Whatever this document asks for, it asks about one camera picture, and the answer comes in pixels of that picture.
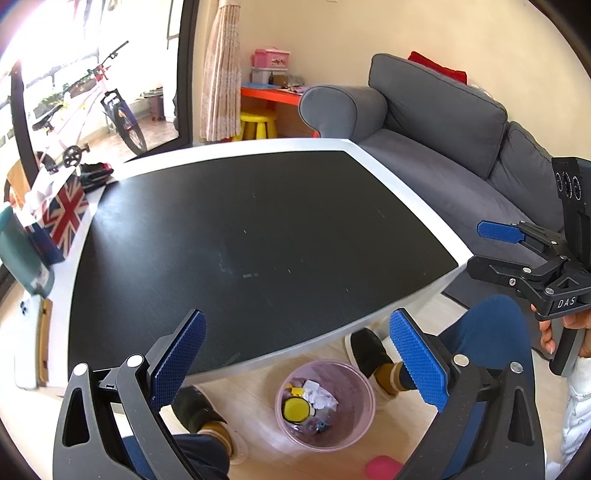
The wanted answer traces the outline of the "person right hand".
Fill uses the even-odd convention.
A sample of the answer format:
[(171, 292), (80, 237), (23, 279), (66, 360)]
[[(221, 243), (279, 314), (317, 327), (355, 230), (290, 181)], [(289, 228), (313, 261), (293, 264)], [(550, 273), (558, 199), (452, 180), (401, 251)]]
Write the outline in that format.
[[(582, 329), (585, 331), (584, 341), (581, 345), (579, 356), (581, 358), (591, 357), (591, 316), (590, 311), (582, 311), (575, 314), (566, 315), (563, 319), (563, 326), (570, 329)], [(539, 323), (541, 332), (540, 343), (542, 348), (549, 354), (556, 350), (556, 342), (553, 339), (552, 322), (545, 320)]]

